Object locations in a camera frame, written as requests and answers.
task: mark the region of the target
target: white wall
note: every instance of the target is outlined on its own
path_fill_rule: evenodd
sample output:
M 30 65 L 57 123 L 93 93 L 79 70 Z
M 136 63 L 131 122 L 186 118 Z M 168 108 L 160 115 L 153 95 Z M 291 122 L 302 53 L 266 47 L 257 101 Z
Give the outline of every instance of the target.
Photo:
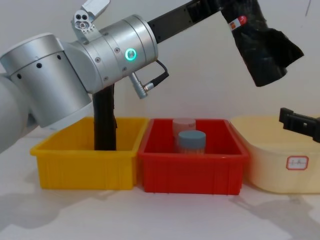
M 85 0 L 1 0 L 0 52 L 28 37 L 51 32 L 75 40 L 70 20 Z M 111 0 L 96 21 L 103 28 L 131 14 L 149 21 L 188 0 Z M 139 100 L 128 79 L 116 85 L 117 116 L 230 118 L 278 114 L 281 107 L 304 114 L 320 112 L 320 1 L 260 0 L 272 28 L 283 31 L 305 53 L 282 80 L 255 87 L 220 13 L 159 45 L 170 78 Z M 138 72 L 148 81 L 161 73 L 156 64 Z

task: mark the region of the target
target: label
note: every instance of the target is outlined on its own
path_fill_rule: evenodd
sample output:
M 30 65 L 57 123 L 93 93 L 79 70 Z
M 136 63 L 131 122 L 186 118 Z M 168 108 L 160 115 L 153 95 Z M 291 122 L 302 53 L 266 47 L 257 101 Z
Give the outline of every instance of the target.
M 247 23 L 248 19 L 246 16 L 240 16 L 237 19 L 233 20 L 232 22 L 229 23 L 229 26 L 231 30 L 235 30 Z
M 286 168 L 291 171 L 304 171 L 308 168 L 307 156 L 290 156 L 286 162 Z

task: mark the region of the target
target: cable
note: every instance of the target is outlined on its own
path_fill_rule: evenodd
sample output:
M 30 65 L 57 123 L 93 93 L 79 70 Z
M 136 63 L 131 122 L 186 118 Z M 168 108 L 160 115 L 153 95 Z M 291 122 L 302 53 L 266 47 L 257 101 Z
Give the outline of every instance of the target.
M 160 76 L 156 77 L 152 81 L 150 81 L 151 84 L 153 84 L 154 87 L 158 86 L 160 83 L 162 83 L 167 77 L 169 77 L 168 69 L 166 66 L 160 62 L 159 60 L 156 60 L 156 62 L 164 69 L 164 73 Z
M 160 62 L 159 60 L 157 60 L 156 62 L 164 69 L 166 73 L 168 72 L 167 67 L 162 62 Z

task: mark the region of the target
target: beige bin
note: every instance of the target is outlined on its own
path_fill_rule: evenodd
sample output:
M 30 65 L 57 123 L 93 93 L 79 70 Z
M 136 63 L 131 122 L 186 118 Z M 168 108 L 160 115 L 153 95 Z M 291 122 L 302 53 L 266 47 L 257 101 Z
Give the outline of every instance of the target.
M 280 194 L 320 193 L 320 143 L 283 129 L 277 116 L 231 120 L 251 154 L 249 181 Z

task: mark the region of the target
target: screw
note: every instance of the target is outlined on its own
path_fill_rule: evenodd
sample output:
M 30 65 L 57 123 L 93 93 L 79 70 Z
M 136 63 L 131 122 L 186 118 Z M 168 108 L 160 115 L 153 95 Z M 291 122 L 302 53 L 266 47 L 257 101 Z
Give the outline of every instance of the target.
M 86 24 L 85 24 L 84 22 L 81 22 L 80 25 L 79 25 L 79 27 L 80 27 L 81 29 L 85 29 L 85 28 L 86 28 Z

